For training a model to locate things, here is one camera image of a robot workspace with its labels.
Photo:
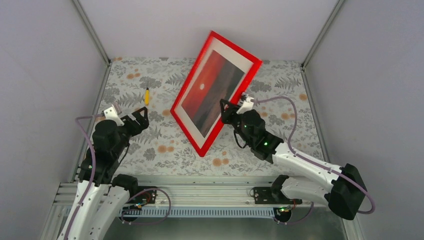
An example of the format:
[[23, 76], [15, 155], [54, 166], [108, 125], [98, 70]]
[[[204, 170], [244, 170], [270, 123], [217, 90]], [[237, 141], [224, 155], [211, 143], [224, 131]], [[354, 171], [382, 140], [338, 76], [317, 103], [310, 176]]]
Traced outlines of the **yellow handled screwdriver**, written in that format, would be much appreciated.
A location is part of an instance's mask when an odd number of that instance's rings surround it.
[[147, 87], [144, 92], [144, 104], [148, 106], [150, 103], [150, 89]]

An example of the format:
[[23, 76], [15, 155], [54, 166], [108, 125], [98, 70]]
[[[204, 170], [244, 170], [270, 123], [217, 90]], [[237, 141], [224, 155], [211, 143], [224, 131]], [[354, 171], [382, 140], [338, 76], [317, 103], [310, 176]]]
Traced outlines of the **sunset photo print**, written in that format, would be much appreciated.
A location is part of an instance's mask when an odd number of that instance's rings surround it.
[[221, 113], [220, 100], [231, 98], [244, 74], [218, 52], [211, 52], [181, 104], [202, 137], [207, 137]]

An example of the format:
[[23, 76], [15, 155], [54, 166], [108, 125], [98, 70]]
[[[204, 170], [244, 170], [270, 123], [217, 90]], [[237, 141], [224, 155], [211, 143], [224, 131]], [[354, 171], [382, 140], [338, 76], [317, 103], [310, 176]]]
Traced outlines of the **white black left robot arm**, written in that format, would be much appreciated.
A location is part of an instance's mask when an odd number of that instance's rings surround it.
[[125, 202], [139, 197], [137, 178], [115, 172], [128, 154], [130, 139], [149, 127], [148, 109], [119, 117], [114, 105], [101, 113], [92, 135], [75, 123], [87, 141], [75, 198], [59, 240], [101, 240]]

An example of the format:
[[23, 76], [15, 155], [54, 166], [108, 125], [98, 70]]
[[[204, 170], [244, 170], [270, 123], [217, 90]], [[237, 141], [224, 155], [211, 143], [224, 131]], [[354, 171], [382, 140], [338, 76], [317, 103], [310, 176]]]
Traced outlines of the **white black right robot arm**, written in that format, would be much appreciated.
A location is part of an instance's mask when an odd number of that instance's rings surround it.
[[360, 207], [370, 195], [358, 169], [351, 164], [339, 166], [321, 161], [295, 149], [289, 140], [268, 132], [265, 121], [253, 109], [254, 103], [248, 96], [242, 97], [238, 104], [221, 99], [221, 121], [233, 127], [234, 137], [240, 137], [259, 160], [300, 173], [299, 178], [279, 175], [265, 193], [254, 189], [255, 203], [318, 203], [350, 221], [361, 214]]

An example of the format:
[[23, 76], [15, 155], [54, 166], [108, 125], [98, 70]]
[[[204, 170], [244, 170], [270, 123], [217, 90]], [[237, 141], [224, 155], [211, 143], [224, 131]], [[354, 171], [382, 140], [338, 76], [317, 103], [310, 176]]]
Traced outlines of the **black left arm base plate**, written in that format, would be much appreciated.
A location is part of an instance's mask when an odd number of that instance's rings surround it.
[[157, 197], [156, 188], [157, 188], [156, 186], [147, 186], [147, 185], [138, 186], [134, 194], [130, 196], [130, 199], [127, 201], [127, 204], [132, 204], [132, 205], [154, 204], [156, 202], [156, 197]]

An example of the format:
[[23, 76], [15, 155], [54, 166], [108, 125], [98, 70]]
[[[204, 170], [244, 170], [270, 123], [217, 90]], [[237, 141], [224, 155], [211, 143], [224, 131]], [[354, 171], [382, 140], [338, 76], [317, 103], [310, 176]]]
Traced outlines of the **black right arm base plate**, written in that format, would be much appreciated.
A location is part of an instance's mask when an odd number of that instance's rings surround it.
[[293, 205], [302, 204], [301, 199], [289, 199], [281, 191], [272, 190], [271, 187], [253, 187], [251, 196], [256, 205]]

